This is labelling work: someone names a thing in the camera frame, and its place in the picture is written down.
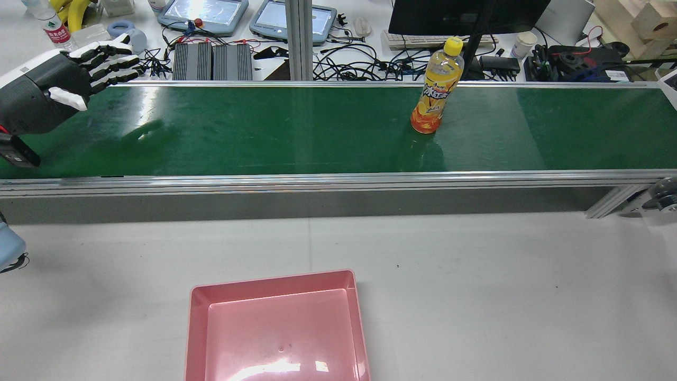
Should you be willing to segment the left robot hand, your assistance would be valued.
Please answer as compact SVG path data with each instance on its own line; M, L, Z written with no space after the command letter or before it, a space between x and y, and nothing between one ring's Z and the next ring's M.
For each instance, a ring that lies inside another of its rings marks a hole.
M93 95L139 76L131 36L75 51L49 50L2 76L2 133L48 133L88 109Z

